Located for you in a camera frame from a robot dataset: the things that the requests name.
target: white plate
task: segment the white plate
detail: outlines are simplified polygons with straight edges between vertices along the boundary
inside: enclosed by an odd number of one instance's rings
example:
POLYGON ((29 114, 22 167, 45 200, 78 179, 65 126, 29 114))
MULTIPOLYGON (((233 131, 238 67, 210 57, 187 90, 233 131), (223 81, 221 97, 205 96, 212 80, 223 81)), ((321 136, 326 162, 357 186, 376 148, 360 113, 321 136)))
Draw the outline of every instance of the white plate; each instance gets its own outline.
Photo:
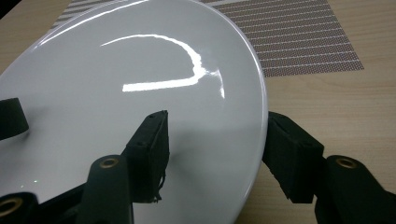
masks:
POLYGON ((169 112, 163 200, 135 223, 231 223, 255 180, 267 128, 260 62, 241 31, 194 1, 119 1, 39 39, 0 76, 30 131, 0 142, 0 195, 44 202, 119 154, 144 117, 169 112))

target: brass screw hole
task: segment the brass screw hole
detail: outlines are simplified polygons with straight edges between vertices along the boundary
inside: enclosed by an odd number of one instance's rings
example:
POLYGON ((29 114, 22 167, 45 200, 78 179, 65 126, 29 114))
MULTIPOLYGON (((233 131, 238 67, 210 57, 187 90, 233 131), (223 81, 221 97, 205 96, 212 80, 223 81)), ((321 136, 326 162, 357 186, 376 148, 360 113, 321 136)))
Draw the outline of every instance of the brass screw hole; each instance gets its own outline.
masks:
POLYGON ((358 167, 358 164, 356 164, 356 162, 350 160, 350 159, 346 159, 346 158, 338 158, 337 160, 335 160, 340 166, 345 167, 347 169, 355 169, 356 167, 358 167))
POLYGON ((119 160, 114 158, 108 158, 100 162, 100 167, 107 169, 117 165, 117 163, 119 163, 119 160))
POLYGON ((23 203, 22 198, 10 198, 0 202, 0 217, 5 217, 18 210, 23 203))

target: wooden table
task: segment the wooden table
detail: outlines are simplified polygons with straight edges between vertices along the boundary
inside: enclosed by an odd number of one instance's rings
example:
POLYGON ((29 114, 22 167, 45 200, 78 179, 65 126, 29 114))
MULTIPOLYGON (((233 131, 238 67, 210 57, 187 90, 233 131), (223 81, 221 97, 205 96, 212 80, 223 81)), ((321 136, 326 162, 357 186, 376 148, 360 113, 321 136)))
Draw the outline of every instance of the wooden table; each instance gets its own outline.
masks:
MULTIPOLYGON (((0 20, 0 74, 44 35, 70 0, 22 0, 0 20)), ((396 192, 396 2, 329 0, 364 70, 266 79, 269 108, 315 136, 325 157, 363 162, 396 192)), ((262 165, 237 223, 316 223, 313 204, 292 204, 262 165)))

